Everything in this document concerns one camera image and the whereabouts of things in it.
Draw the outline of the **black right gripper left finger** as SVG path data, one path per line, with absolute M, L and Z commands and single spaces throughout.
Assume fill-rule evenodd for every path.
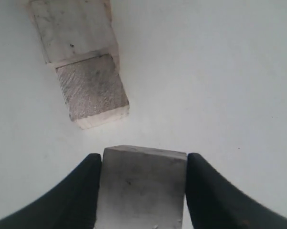
M 42 197 L 0 220 L 0 229 L 93 229 L 101 155 L 89 154 Z

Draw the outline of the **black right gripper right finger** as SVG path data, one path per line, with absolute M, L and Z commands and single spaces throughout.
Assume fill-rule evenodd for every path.
M 287 218 L 240 191 L 198 153 L 188 154 L 185 195 L 195 229 L 287 229 Z

